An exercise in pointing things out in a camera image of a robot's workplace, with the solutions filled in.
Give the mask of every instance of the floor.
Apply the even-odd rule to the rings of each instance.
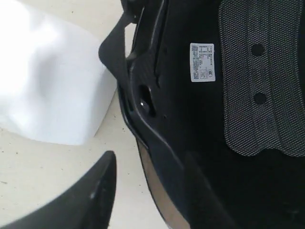
[[[73,22],[101,40],[122,12],[119,0],[22,1]],[[132,29],[126,31],[128,44]],[[35,142],[0,129],[0,226],[56,198],[109,149],[115,151],[118,160],[109,228],[166,229],[147,188],[134,137],[122,120],[117,94],[96,137],[83,146]]]

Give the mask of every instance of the gray mesh padding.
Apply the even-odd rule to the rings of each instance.
[[[297,57],[302,9],[303,0],[222,1],[224,132],[228,146],[241,155],[279,149],[305,156]],[[253,52],[253,45],[264,52]],[[258,94],[266,101],[255,100]]]

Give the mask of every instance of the label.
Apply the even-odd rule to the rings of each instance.
[[[214,44],[190,45],[190,67],[192,82],[214,82]]]

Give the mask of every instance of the sticker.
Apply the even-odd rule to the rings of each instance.
[[[214,44],[190,45],[190,67],[192,82],[214,82]]]

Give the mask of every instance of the white fabric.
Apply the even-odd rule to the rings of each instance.
[[[0,32],[0,127],[68,145],[93,137],[116,88],[101,42],[15,0],[0,0]]]

